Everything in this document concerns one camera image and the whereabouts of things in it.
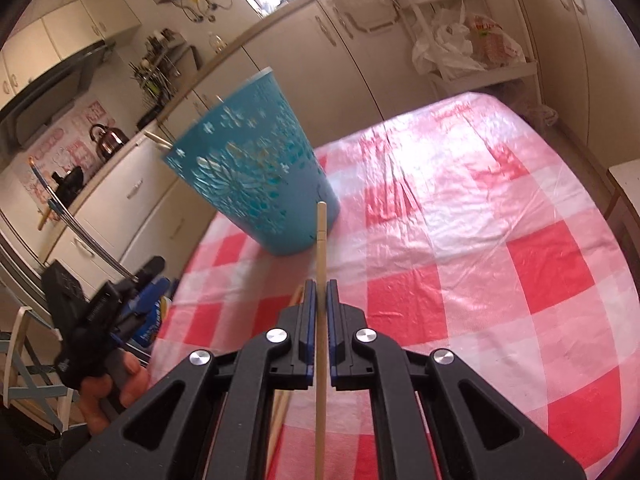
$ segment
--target blue gripper pad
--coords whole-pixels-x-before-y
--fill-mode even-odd
[[[306,342],[303,342],[304,362],[306,363],[306,381],[309,386],[314,383],[314,360],[316,358],[316,302],[318,295],[316,294],[316,282],[306,280],[305,297],[303,299],[303,307],[308,307],[309,317],[306,328]]]
[[[329,335],[329,373],[331,375],[331,386],[335,386],[338,377],[336,350],[338,346],[338,337],[335,330],[336,310],[340,308],[340,299],[338,298],[338,282],[331,280],[326,284],[326,320],[328,324]]]

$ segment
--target kettle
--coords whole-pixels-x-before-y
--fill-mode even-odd
[[[102,133],[95,137],[94,130],[101,130]],[[103,124],[93,124],[89,128],[89,137],[96,143],[95,153],[103,162],[107,162],[129,140],[122,130],[108,128]]]

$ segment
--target blue plastic cup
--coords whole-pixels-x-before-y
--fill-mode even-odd
[[[272,254],[316,241],[316,208],[330,229],[340,211],[311,144],[270,68],[194,124],[166,163]]]

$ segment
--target pot handle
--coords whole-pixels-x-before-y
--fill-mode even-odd
[[[99,142],[99,139],[94,139],[94,128],[102,128],[102,134],[104,135],[105,133],[107,133],[107,127],[104,126],[104,124],[92,124],[92,126],[89,128],[89,138],[95,142],[96,144]]]

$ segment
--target red and white checkered tablecloth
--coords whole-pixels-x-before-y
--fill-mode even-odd
[[[407,349],[451,348],[596,478],[640,415],[640,308],[558,155],[478,94],[316,153],[342,206],[328,237],[340,300]],[[313,250],[271,256],[217,216],[156,341],[153,380],[194,349],[233,351],[272,328],[314,273]],[[312,478],[314,398],[294,392],[270,479]],[[377,478],[366,392],[331,390],[327,429],[328,480]]]

